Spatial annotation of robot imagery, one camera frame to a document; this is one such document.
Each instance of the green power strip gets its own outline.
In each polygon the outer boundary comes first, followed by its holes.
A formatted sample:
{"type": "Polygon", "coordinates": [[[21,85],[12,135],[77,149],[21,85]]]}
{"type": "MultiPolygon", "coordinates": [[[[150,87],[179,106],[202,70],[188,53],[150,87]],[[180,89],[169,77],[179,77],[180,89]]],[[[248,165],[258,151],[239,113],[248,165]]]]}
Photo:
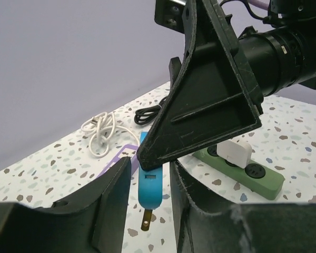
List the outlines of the green power strip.
{"type": "Polygon", "coordinates": [[[193,156],[266,199],[274,200],[282,189],[284,176],[253,160],[249,164],[258,164],[264,168],[265,175],[262,178],[249,176],[245,169],[231,166],[223,158],[210,155],[208,149],[199,150],[193,156]]]}

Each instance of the gray wall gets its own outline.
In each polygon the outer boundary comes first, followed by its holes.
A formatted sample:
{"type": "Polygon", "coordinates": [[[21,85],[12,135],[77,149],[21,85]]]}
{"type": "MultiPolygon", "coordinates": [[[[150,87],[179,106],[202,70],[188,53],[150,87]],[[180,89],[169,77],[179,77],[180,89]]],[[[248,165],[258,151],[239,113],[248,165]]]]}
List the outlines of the gray wall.
{"type": "MultiPolygon", "coordinates": [[[[169,79],[183,36],[155,25],[154,0],[0,0],[0,169],[169,79]]],[[[254,24],[228,3],[239,34],[254,24]]],[[[282,95],[316,103],[296,86],[282,95]]]]}

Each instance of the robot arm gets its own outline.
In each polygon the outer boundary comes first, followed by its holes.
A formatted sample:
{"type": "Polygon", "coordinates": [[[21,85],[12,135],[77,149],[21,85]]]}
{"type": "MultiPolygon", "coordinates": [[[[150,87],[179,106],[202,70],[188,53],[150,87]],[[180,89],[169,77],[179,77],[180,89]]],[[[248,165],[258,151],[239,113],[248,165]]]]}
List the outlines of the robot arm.
{"type": "Polygon", "coordinates": [[[170,61],[170,94],[137,152],[143,170],[259,128],[264,96],[316,90],[316,1],[272,1],[267,17],[252,15],[274,29],[237,37],[217,0],[156,1],[155,21],[185,34],[185,52],[170,61]]]}

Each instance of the white tablecloth with spots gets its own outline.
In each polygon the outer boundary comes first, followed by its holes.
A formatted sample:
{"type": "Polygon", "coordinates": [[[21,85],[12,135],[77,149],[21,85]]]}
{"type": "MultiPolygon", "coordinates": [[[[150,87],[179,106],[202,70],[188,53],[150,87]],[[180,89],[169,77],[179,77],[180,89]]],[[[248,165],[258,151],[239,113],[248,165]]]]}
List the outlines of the white tablecloth with spots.
{"type": "MultiPolygon", "coordinates": [[[[148,128],[133,123],[134,111],[157,104],[169,87],[164,84],[115,110],[117,120],[140,135],[148,128]]],[[[240,138],[252,145],[253,160],[284,175],[283,189],[273,202],[316,202],[316,106],[271,96],[265,98],[263,109],[263,127],[240,138]]],[[[135,144],[128,133],[118,133],[110,153],[96,159],[90,156],[88,139],[82,136],[80,130],[75,131],[0,171],[0,201],[49,207],[94,180],[123,145],[135,144]]],[[[180,160],[194,177],[231,201],[269,202],[190,155],[180,160]]],[[[132,178],[124,253],[176,252],[169,169],[164,167],[164,200],[153,212],[149,232],[140,230],[143,209],[137,201],[137,172],[132,178]]]]}

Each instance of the black cylinder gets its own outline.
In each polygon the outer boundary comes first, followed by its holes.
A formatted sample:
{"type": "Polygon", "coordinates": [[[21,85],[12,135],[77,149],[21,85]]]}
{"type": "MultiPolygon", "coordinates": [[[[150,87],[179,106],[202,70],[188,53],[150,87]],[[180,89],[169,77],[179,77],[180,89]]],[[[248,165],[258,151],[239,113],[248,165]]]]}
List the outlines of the black cylinder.
{"type": "Polygon", "coordinates": [[[316,19],[240,40],[264,96],[316,77],[316,19]]]}

